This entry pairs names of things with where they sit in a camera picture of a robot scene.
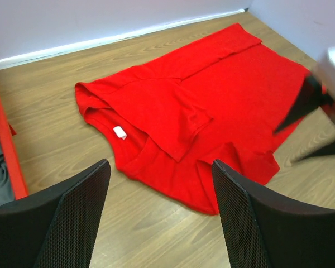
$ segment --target red container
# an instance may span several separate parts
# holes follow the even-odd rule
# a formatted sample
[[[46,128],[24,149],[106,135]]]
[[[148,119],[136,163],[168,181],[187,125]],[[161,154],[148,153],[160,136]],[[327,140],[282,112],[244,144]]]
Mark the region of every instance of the red container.
[[[12,134],[15,134],[15,132],[8,124],[5,111],[0,100],[0,143],[4,153],[13,192],[15,194],[15,199],[21,199],[28,196],[28,191],[16,154]]]

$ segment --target baseboard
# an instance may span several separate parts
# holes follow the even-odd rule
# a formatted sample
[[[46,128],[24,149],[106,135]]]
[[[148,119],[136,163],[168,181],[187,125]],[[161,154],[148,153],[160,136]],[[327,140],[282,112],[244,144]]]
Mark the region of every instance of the baseboard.
[[[194,18],[191,20],[184,20],[184,21],[168,23],[168,24],[160,25],[160,26],[148,27],[148,28],[144,28],[141,30],[133,31],[133,32],[123,33],[121,35],[108,36],[104,38],[78,42],[78,43],[65,45],[65,46],[53,47],[51,49],[45,49],[45,50],[35,51],[35,52],[22,54],[22,55],[10,57],[10,58],[5,58],[5,59],[0,60],[0,70],[5,69],[5,68],[14,67],[14,66],[21,65],[21,64],[25,64],[25,63],[31,63],[34,61],[51,58],[54,56],[64,55],[64,54],[68,54],[68,53],[72,53],[72,52],[76,52],[76,51],[80,51],[84,49],[90,49],[92,47],[106,45],[106,44],[110,44],[113,42],[122,41],[122,40],[130,39],[133,37],[150,34],[152,32],[158,32],[158,31],[162,31],[162,30],[166,30],[166,29],[170,29],[170,28],[174,28],[174,27],[178,27],[182,25],[187,25],[187,24],[191,24],[195,22],[212,20],[214,18],[231,16],[231,15],[235,15],[238,13],[243,13],[244,11],[245,11],[244,9],[239,9],[239,10],[232,11],[232,12],[220,13],[220,14],[211,15],[211,16]]]

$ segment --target red t-shirt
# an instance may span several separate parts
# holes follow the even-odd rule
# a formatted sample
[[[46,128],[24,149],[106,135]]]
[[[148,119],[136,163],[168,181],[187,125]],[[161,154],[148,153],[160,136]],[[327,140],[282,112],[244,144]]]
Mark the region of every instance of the red t-shirt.
[[[235,24],[148,63],[77,83],[75,94],[84,120],[110,142],[118,170],[214,215],[212,162],[266,184],[279,170],[273,152],[296,124],[272,132],[307,72]]]

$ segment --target white tag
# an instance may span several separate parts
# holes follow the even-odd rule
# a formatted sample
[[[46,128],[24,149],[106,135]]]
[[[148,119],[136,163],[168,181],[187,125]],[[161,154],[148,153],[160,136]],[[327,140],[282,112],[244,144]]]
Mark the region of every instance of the white tag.
[[[127,134],[122,129],[122,127],[117,126],[117,127],[113,128],[113,130],[117,134],[118,138],[122,138],[123,140],[125,140],[125,138],[127,137]]]

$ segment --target t-shirt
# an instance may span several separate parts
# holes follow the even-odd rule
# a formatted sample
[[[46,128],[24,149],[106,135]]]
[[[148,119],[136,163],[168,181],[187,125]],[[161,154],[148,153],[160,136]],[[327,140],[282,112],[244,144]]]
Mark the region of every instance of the t-shirt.
[[[75,94],[84,120],[111,144],[118,170],[215,215],[213,161],[266,184],[279,171],[273,152],[297,123],[276,136],[273,130],[307,72],[234,24],[148,63],[77,83]]]

